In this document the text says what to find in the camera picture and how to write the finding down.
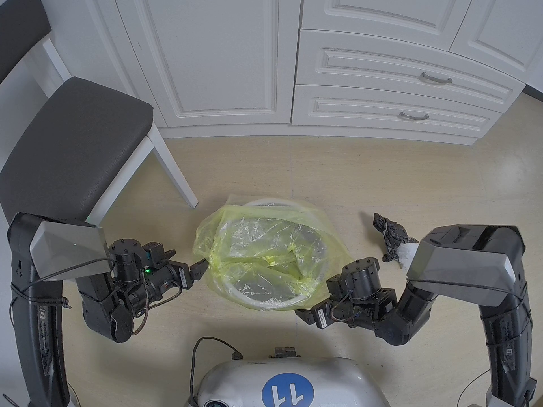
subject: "wooden floor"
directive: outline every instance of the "wooden floor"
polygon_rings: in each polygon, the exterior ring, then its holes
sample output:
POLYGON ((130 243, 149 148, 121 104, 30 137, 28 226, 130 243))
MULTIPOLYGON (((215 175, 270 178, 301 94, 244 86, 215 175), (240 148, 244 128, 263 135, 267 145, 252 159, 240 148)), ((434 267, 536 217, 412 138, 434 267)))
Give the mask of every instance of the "wooden floor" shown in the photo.
MULTIPOLYGON (((371 226, 374 212, 421 238, 454 223, 513 224, 527 250, 523 259, 534 316, 532 376, 543 393, 543 103, 521 95, 474 146, 385 139, 232 137, 167 141, 200 204, 188 208, 149 157, 107 214, 108 242, 161 241, 192 261, 194 231, 230 193, 304 199, 321 207, 353 258, 383 253, 371 226)), ((381 283, 404 289, 396 263, 381 265, 381 283)), ((88 330, 75 284, 64 311, 68 379, 84 407, 181 406, 188 397, 190 355, 200 336, 219 336, 248 359, 275 346, 302 356, 344 356, 367 366, 391 406, 451 407, 471 379, 488 368, 474 304, 439 297, 430 321, 407 345, 393 347, 364 329, 309 327, 293 312, 259 312, 230 303, 205 282, 151 311, 143 332, 116 345, 88 330)), ((221 345, 201 345, 197 379, 227 361, 221 345)), ((485 405, 488 375, 460 405, 485 405)))

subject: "black plastic bag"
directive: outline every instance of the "black plastic bag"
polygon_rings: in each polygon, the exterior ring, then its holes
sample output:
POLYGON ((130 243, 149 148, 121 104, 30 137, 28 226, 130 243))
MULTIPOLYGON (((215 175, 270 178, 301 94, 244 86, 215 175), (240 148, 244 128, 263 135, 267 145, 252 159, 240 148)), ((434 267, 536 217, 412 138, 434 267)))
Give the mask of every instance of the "black plastic bag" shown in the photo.
POLYGON ((390 262, 393 259, 399 261, 397 248, 400 244, 418 243, 418 240, 407 234, 402 225, 383 217, 381 214, 374 213, 374 227, 383 234, 384 245, 387 247, 387 253, 383 255, 383 262, 390 262))

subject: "chair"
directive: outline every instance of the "chair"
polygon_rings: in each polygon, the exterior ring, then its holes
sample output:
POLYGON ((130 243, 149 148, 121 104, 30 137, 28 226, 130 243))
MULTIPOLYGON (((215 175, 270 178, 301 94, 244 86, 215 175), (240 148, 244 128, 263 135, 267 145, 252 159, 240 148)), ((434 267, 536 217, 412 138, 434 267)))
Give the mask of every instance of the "chair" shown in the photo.
POLYGON ((38 43, 64 81, 0 172, 0 203, 7 220, 24 211, 98 225, 151 152, 185 201, 196 207, 196 196, 153 123, 153 107, 72 77, 50 32, 41 0, 7 0, 0 5, 0 83, 38 43))

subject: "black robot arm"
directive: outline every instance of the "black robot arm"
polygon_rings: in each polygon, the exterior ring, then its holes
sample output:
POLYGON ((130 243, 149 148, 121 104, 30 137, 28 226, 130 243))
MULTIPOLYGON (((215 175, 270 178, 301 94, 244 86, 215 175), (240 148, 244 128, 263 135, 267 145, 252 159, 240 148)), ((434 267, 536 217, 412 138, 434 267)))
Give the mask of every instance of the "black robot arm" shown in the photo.
POLYGON ((379 263, 366 258, 327 281, 330 298, 296 314, 324 329, 334 322, 373 330, 391 345, 407 343, 429 320, 438 295, 479 305, 489 352, 492 385, 487 405, 528 405, 532 316, 522 266, 525 247, 513 226, 452 225, 421 241, 397 301, 382 288, 379 263))
POLYGON ((61 312, 61 307, 70 306, 62 297, 63 281, 55 279, 75 277, 83 298, 83 316, 87 326, 102 336, 123 343, 137 333, 133 330, 134 318, 171 299, 153 306, 150 306, 151 303, 162 300, 162 295, 171 286, 179 288, 179 293, 173 297, 178 296, 182 289, 189 289, 194 281, 200 280, 207 269, 206 260, 191 267, 170 261, 175 251, 165 252, 160 243, 140 246, 136 240, 124 239, 115 241, 107 249, 105 239, 101 239, 102 233, 92 235, 92 238, 98 237, 97 245, 93 245, 91 241, 81 238, 86 232, 98 232, 98 228, 91 231, 90 227, 92 225, 82 222, 66 222, 24 213, 18 213, 10 225, 10 310, 19 359, 31 399, 29 407, 66 407, 70 402, 64 369, 61 312), (44 227, 44 224, 65 228, 52 230, 44 227), (74 234, 81 239, 72 243, 74 234), (81 255, 88 253, 89 248, 98 248, 104 255, 99 259, 109 261, 109 265, 106 263, 105 269, 87 269, 87 275, 82 275, 84 267, 79 271, 76 269, 85 264, 72 264, 70 268, 70 256, 80 259, 81 255), (54 264, 56 261, 57 264, 68 264, 68 268, 62 270, 65 274, 51 276, 54 280, 44 281, 49 276, 40 276, 38 272, 42 270, 43 274, 46 268, 42 261, 37 260, 36 253, 33 258, 33 250, 38 249, 40 255, 45 254, 45 263, 54 264))

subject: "white label sticker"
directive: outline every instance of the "white label sticker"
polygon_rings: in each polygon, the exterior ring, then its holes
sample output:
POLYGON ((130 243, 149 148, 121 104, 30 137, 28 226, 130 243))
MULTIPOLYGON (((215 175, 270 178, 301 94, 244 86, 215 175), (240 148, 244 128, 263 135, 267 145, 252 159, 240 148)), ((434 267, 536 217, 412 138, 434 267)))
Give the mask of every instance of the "white label sticker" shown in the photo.
POLYGON ((319 309, 317 313, 319 314, 320 325, 324 329, 326 326, 328 326, 328 324, 326 323, 326 318, 324 318, 324 311, 322 309, 319 309))
POLYGON ((179 269, 179 275, 181 276, 181 283, 183 284, 183 288, 188 288, 187 278, 185 277, 185 270, 180 268, 179 269))

